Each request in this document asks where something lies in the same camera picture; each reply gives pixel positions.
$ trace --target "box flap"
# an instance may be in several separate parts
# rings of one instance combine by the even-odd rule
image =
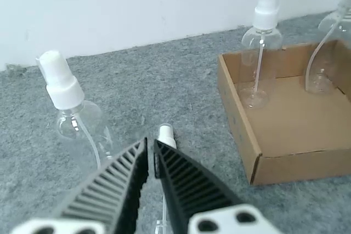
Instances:
[[[334,49],[334,59],[336,60],[337,70],[333,77],[333,83],[345,93],[351,101],[351,50],[342,42],[338,42]]]
[[[231,56],[233,56],[233,63],[238,61],[237,57],[240,58],[240,54],[231,54]],[[230,129],[238,146],[247,179],[251,181],[251,175],[254,174],[257,158],[261,155],[261,150],[236,93],[234,84],[231,81],[230,73],[222,55],[218,57],[217,76],[218,89],[227,112]]]
[[[274,184],[347,175],[351,171],[351,149],[304,153],[282,157],[260,157],[252,184]]]

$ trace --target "white spray cap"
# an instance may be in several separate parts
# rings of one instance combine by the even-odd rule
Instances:
[[[176,141],[174,141],[173,127],[168,123],[162,123],[160,125],[160,131],[157,139],[166,145],[177,148]]]
[[[67,61],[58,51],[45,52],[36,60],[56,109],[69,110],[83,102],[84,92]]]
[[[278,24],[279,0],[258,0],[252,25],[259,30],[271,30]]]
[[[351,8],[351,0],[341,0],[339,6],[344,8]]]

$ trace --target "clear plastic bottle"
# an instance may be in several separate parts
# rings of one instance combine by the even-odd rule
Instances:
[[[278,0],[259,0],[253,27],[243,36],[238,92],[244,107],[260,108],[267,104],[274,89],[282,35],[278,23]]]
[[[107,120],[102,110],[91,101],[60,110],[56,130],[62,145],[87,175],[115,153]]]
[[[351,46],[351,0],[342,0],[337,10],[320,22],[318,29],[321,42],[311,54],[304,75],[304,87],[311,93],[328,94],[335,88],[331,81],[336,72],[333,41],[342,41],[348,48]]]
[[[107,120],[96,104],[84,100],[77,78],[58,51],[44,53],[37,62],[48,94],[59,110],[59,139],[83,174],[88,175],[116,154]]]

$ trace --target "open cardboard box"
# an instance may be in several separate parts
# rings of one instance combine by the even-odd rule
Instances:
[[[303,89],[316,45],[293,45],[282,51],[275,90],[262,109],[245,109],[236,92],[241,53],[219,56],[218,88],[250,184],[351,174],[351,51],[341,42],[328,45],[338,65],[332,94]],[[271,52],[269,59],[277,57]]]

